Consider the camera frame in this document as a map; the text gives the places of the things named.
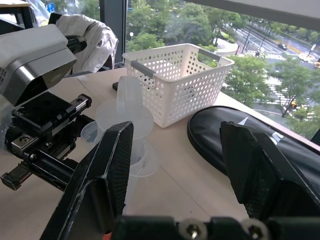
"white plastic basket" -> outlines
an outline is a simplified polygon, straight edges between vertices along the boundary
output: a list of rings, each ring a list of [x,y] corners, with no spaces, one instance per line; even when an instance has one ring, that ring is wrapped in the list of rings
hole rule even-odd
[[[218,61],[211,68],[199,54]],[[162,128],[211,106],[234,61],[192,44],[124,53],[127,75],[141,81],[143,104]]]

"white cloth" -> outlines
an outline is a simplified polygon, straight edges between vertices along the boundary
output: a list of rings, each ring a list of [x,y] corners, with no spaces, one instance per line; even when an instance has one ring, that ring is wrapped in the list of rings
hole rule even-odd
[[[112,68],[115,62],[118,39],[110,27],[84,15],[62,15],[56,26],[65,36],[84,36],[87,47],[75,54],[77,61],[72,73],[96,73],[112,57]]]

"screw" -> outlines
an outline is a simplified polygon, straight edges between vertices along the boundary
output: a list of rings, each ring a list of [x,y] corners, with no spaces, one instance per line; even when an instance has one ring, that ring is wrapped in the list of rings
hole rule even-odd
[[[186,219],[179,223],[180,235],[186,240],[205,240],[208,230],[203,222],[195,219]]]
[[[37,159],[37,155],[35,155],[34,153],[31,154],[30,161],[35,161],[36,159]]]
[[[257,226],[251,226],[249,227],[249,233],[251,235],[251,237],[254,239],[254,240],[258,240],[258,239],[261,239],[263,237],[263,234],[261,232],[261,229]]]
[[[49,148],[52,147],[52,143],[48,141],[48,142],[45,144],[45,146],[49,149]]]
[[[197,225],[191,224],[187,227],[186,232],[191,236],[192,239],[196,239],[200,235],[200,229]]]
[[[245,219],[241,222],[242,229],[253,240],[270,240],[271,234],[267,226],[257,219]]]
[[[20,142],[26,144],[27,142],[30,141],[30,137],[27,135],[24,135],[22,137],[20,137]]]

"window frame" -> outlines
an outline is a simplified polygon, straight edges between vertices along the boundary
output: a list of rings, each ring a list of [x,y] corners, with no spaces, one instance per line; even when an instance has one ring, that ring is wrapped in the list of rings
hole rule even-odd
[[[99,0],[100,21],[112,29],[118,38],[115,62],[123,61],[126,50],[126,25],[128,0]]]

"tree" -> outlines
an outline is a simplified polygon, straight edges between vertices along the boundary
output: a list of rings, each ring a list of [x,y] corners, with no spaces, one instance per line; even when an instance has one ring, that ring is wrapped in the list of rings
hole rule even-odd
[[[209,45],[213,38],[208,16],[200,5],[194,3],[185,4],[180,15],[171,16],[165,32],[166,44]]]
[[[126,52],[139,51],[145,49],[154,49],[164,47],[162,39],[157,39],[157,36],[150,33],[139,33],[133,38],[133,41],[128,41],[126,44]]]
[[[265,84],[267,61],[252,56],[229,58],[235,64],[225,79],[227,87],[222,92],[250,108],[256,102],[266,104],[270,101],[270,90]]]
[[[243,29],[248,23],[248,20],[244,15],[240,15],[236,12],[232,12],[229,15],[229,21],[232,23],[232,27],[235,28],[235,31]]]
[[[284,57],[285,61],[277,62],[274,65],[282,76],[282,84],[276,87],[276,91],[282,93],[287,99],[284,106],[278,106],[283,118],[289,113],[293,101],[298,100],[300,103],[304,101],[305,93],[313,83],[312,72],[301,66],[299,59],[294,59],[289,55],[284,55]]]
[[[306,34],[307,34],[307,29],[303,28],[303,27],[300,27],[296,33],[298,34],[298,36],[302,39],[305,39],[306,38]]]
[[[320,106],[300,108],[293,116],[288,116],[286,122],[292,131],[311,140],[320,128]]]
[[[100,8],[97,0],[83,0],[80,13],[89,18],[100,21]]]
[[[146,0],[133,0],[132,11],[127,15],[127,34],[131,32],[137,36],[139,33],[157,34],[156,14],[147,4]]]
[[[307,97],[309,97],[309,102],[316,102],[320,104],[320,71],[314,69],[311,72],[311,81],[312,90],[308,92]]]
[[[227,11],[209,6],[204,6],[203,8],[208,17],[211,29],[216,29],[216,26],[221,28],[223,26],[223,20]]]
[[[271,23],[271,31],[275,34],[281,34],[284,29],[286,29],[287,25],[280,22],[272,22]]]
[[[166,12],[176,7],[178,0],[146,0],[147,4],[157,12]]]
[[[289,33],[290,33],[290,34],[293,34],[293,33],[295,33],[295,32],[296,32],[296,29],[297,29],[297,27],[296,27],[296,26],[292,26],[292,25],[290,25],[290,26],[289,26],[289,28],[288,28],[288,31],[289,31]]]
[[[318,43],[320,41],[320,34],[317,31],[311,32],[309,41],[311,43]]]

